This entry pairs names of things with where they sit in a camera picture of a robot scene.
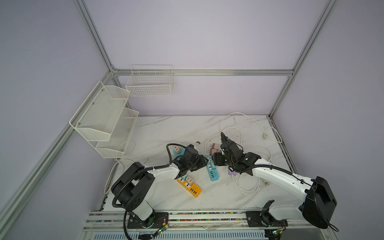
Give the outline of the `pink plug purple strip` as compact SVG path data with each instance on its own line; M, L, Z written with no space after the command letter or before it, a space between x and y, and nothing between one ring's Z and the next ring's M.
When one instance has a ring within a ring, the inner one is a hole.
M217 153L217 152L218 152L217 149L213 149L213 148L211 148L210 151L209 151L209 154L210 154L210 156L212 156L212 155L214 155L214 154Z
M216 150L219 150L220 149L220 144L212 144L212 149L216 149Z

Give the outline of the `purple power strip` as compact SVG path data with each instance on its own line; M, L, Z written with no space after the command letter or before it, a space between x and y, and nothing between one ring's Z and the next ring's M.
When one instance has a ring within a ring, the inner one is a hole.
M228 175L234 177L237 175L237 173L233 171L230 167L228 167Z

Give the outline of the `blue rectangular power strip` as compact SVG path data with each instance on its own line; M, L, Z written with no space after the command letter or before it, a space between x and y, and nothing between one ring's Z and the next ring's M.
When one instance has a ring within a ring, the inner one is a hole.
M214 164L214 162L213 162L211 156L206 156L206 159L208 159L208 163L209 163L209 162L212 162L212 163ZM217 171L217 167L215 166L215 167L216 167L215 169L209 169L209 168L208 168L208 163L207 163L207 171L208 171L210 180L211 180L212 182L217 181L217 180L219 179L219 173L218 173L218 171Z

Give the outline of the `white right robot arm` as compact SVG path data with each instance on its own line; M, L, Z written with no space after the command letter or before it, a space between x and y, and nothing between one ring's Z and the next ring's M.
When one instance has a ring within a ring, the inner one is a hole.
M337 200L324 178L311 179L277 167L255 153L244 153L242 146L224 133L220 135L221 152L212 156L216 166L229 166L240 175L248 174L267 180L291 193L299 201L298 204L288 206L274 205L274 200L267 201L259 214L262 226L281 224L285 227L288 220L304 219L319 229L331 228L338 231L331 224Z

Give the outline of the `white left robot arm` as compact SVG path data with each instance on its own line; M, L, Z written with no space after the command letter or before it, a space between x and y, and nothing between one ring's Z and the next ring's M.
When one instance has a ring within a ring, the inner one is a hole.
M145 167L135 162L119 177L111 187L114 208L124 209L126 213L146 221L155 214L146 200L147 194L154 191L154 184L167 180L181 180L186 183L187 190L194 195L198 194L192 188L193 184L187 182L186 175L207 166L209 159L200 155L193 145L167 144L166 150L169 156L167 164Z

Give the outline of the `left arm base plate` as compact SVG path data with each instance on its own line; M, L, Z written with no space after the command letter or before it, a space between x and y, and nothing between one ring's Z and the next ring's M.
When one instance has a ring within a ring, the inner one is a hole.
M141 220L137 215L129 216L126 221L128 229L160 229L169 220L169 213L154 212L146 220Z

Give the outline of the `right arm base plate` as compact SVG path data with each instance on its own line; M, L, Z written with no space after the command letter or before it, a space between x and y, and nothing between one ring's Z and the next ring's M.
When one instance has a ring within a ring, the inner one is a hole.
M276 220L269 212L247 211L246 220L249 227L285 228L287 220Z

